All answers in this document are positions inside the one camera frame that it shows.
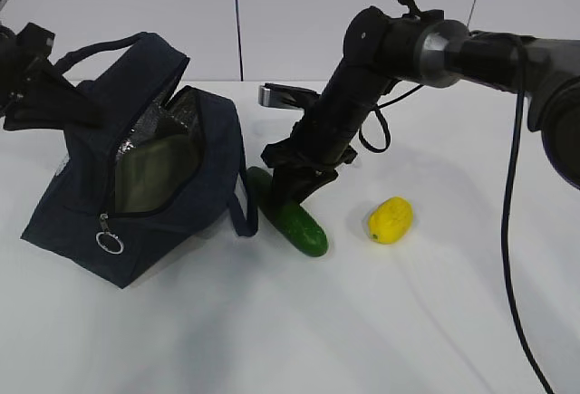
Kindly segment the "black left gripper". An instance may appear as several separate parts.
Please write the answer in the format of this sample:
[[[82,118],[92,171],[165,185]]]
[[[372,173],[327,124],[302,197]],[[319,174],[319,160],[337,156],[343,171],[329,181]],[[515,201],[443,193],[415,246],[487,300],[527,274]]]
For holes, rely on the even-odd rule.
[[[28,23],[16,34],[1,25],[3,129],[61,130],[99,127],[102,111],[49,62],[55,34]]]

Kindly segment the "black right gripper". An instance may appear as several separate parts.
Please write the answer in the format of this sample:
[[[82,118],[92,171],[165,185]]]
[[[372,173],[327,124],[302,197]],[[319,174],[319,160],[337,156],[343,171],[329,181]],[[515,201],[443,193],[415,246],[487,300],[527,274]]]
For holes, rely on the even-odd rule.
[[[289,137],[266,145],[261,154],[266,165],[275,169],[271,182],[275,207],[290,201],[302,204],[338,178],[334,168],[344,161],[351,140],[389,89],[390,79],[381,75],[333,75]]]

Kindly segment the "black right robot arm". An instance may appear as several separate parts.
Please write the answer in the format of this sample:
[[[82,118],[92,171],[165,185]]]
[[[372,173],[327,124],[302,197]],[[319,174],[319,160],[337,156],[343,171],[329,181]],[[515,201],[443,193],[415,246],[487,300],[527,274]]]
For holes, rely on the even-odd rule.
[[[303,110],[289,137],[265,147],[277,204],[302,202],[337,178],[354,158],[351,141],[379,99],[402,81],[447,88],[465,80],[529,101],[527,126],[569,184],[579,183],[579,43],[576,40],[471,32],[440,11],[392,18],[376,7],[349,24],[343,56],[321,93],[266,84],[260,102],[282,95]]]

